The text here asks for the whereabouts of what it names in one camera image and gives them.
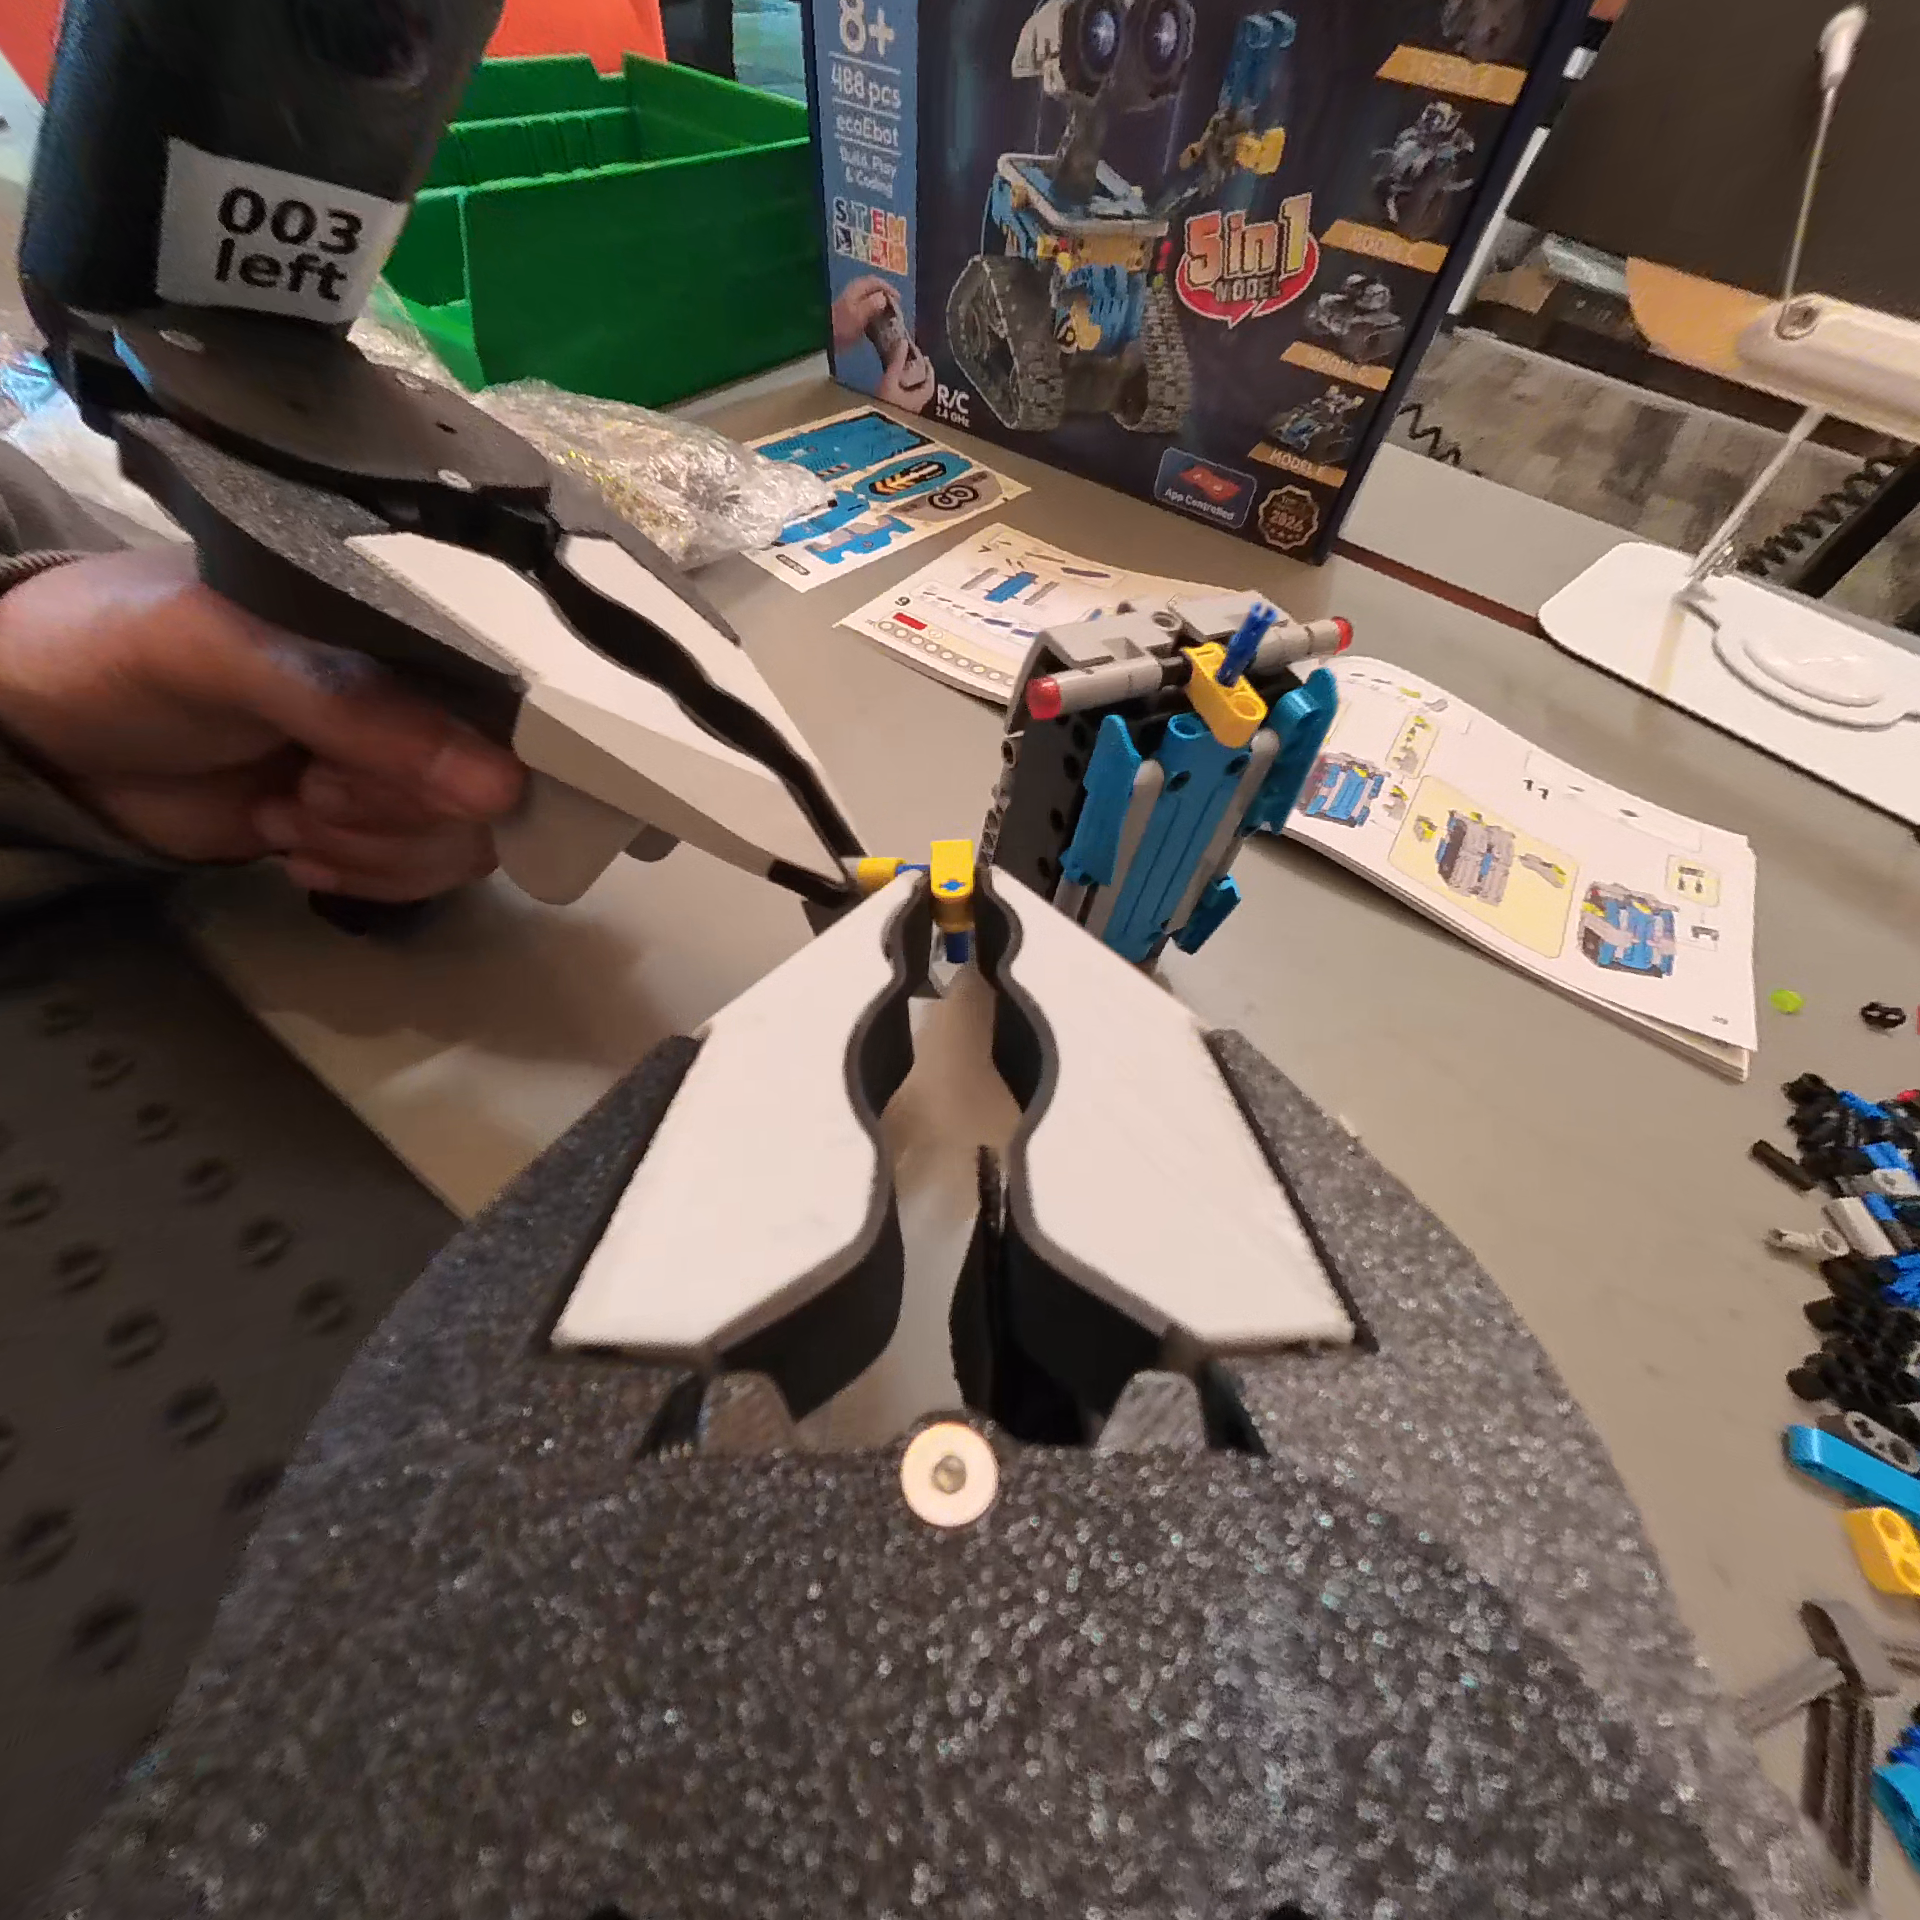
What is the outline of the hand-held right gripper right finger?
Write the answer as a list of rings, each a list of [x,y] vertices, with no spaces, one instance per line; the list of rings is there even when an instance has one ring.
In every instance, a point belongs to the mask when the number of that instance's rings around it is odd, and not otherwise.
[[[1209,1032],[1038,893],[975,897],[1014,1348],[1107,1416],[1139,1375],[1341,1352],[1357,1316]]]

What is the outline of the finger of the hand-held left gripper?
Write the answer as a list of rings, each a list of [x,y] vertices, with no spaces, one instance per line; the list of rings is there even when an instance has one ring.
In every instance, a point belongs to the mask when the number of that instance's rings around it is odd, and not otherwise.
[[[597,653],[537,580],[424,536],[359,536],[348,546],[443,612],[516,687],[511,752],[533,783],[500,866],[526,893],[574,901],[654,832],[811,904],[851,898],[846,869],[832,869],[782,787]]]
[[[560,533],[534,578],[597,653],[655,687],[712,743],[772,778],[835,872],[865,855],[822,763],[737,636],[655,546],[637,536]]]

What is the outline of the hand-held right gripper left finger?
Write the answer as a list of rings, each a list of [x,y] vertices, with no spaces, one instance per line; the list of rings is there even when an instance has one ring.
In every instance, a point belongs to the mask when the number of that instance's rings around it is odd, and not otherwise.
[[[555,1352],[761,1375],[789,1411],[883,1356],[904,1253],[879,1116],[913,1064],[928,951],[928,882],[891,879],[704,1025]]]

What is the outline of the grey blue toy brick assembly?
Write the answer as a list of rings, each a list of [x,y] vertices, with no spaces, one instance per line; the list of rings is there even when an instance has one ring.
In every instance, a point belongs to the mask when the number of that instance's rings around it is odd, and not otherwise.
[[[1280,832],[1337,717],[1341,615],[1176,592],[1044,627],[1014,673],[979,837],[1142,970],[1193,953],[1241,901],[1232,864]]]

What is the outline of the brick instruction booklet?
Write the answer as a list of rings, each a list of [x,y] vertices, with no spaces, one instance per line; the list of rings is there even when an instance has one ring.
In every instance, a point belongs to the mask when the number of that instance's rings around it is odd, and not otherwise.
[[[1222,591],[997,530],[879,592],[846,628],[998,707],[1003,727],[1040,628],[1176,592]],[[1334,723],[1303,802],[1239,852],[1289,834],[1515,971],[1749,1077],[1759,1032],[1745,839],[1584,776],[1391,664],[1348,649],[1333,673]]]

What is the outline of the pile of small toy bricks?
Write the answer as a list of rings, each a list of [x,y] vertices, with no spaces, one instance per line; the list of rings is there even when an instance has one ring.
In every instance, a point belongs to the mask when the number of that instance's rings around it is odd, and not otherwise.
[[[1816,1281],[1812,1336],[1784,1388],[1801,1420],[1782,1428],[1791,1476],[1835,1501],[1841,1540],[1879,1601],[1918,1601],[1918,1093],[1871,1097],[1816,1072],[1782,1084],[1784,1140],[1749,1160],[1815,1203],[1803,1231],[1766,1251]],[[1859,1896],[1873,1885],[1885,1831],[1918,1863],[1915,1625],[1887,1629],[1844,1601],[1798,1602],[1808,1653],[1749,1689],[1734,1720],[1751,1737],[1795,1725],[1798,1805]]]

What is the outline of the grey desk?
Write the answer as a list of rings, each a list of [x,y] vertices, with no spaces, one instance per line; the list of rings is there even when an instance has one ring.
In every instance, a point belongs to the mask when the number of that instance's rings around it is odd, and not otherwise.
[[[575,904],[508,873],[393,943],[209,880],[277,1039],[475,1226],[349,1362],[128,1801],[103,1916],[1860,1916],[1731,1695],[1860,1601],[1782,1458],[1816,1281],[1749,1160],[1803,1069],[1915,1087],[1915,839],[1535,633],[1525,496],[1391,452],[1414,567],[1308,567],[989,449],[1014,530],[1344,615],[1357,656],[1757,858],[1737,1082],[1289,837],[1145,975],[1193,1010],[1357,1316],[1341,1352],[1139,1375],[1016,1352],[1019,1109],[979,967],[907,1003],[879,1116],[883,1356],[761,1375],[555,1352],[704,1025],[814,943],[684,845]]]

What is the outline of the white desk stand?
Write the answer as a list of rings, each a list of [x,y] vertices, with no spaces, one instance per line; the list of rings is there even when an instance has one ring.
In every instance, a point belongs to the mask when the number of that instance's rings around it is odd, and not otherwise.
[[[1820,117],[1777,296],[1603,252],[1657,353],[1797,409],[1782,445],[1696,553],[1617,545],[1540,625],[1566,656],[1912,829],[1915,609],[1871,621],[1832,591],[1915,520],[1918,321],[1791,288],[1865,20],[1839,4],[1816,39]]]

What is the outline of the person's left hand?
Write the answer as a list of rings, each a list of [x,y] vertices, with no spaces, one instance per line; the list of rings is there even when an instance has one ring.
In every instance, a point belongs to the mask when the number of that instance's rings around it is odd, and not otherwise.
[[[412,905],[486,879],[524,768],[377,664],[206,588],[180,548],[71,561],[5,592],[1,721],[163,858],[279,861]]]

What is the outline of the crumpled clear plastic bag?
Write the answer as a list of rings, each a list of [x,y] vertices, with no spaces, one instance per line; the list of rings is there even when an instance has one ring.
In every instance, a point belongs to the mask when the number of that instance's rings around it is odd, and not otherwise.
[[[588,482],[632,530],[684,569],[768,553],[832,506],[832,488],[711,427],[542,379],[468,392],[393,305],[349,330],[371,361],[441,386]]]

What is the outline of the blue sticker sheet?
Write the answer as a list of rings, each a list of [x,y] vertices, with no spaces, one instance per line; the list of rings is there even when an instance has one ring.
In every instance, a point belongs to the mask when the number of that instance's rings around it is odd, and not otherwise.
[[[1028,488],[979,457],[861,408],[750,441],[828,488],[751,565],[793,592],[828,585],[951,529],[1003,512]]]

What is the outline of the green plastic bin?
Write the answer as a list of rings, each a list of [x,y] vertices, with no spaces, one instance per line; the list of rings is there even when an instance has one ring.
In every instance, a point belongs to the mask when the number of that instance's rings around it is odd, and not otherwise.
[[[647,408],[828,345],[801,103],[625,55],[486,59],[384,281],[470,388]]]

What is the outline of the black perforated pad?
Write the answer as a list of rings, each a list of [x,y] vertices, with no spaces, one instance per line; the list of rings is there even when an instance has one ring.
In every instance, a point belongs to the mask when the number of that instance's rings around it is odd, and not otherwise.
[[[1,1914],[30,1916],[457,1216],[128,887],[5,913],[1,1147]]]

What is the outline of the toy robot kit box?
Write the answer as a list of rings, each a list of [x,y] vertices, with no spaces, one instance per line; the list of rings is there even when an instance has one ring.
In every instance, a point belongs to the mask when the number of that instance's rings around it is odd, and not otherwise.
[[[1329,555],[1572,2],[814,2],[832,378]]]

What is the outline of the tan board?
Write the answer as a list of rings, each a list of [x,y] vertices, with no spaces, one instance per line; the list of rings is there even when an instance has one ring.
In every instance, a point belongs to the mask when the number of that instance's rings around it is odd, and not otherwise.
[[[1537,249],[1511,267],[1483,274],[1455,316],[1455,327],[1752,426],[1784,427],[1797,417],[1784,400],[1657,353],[1632,321],[1623,293],[1557,273]]]

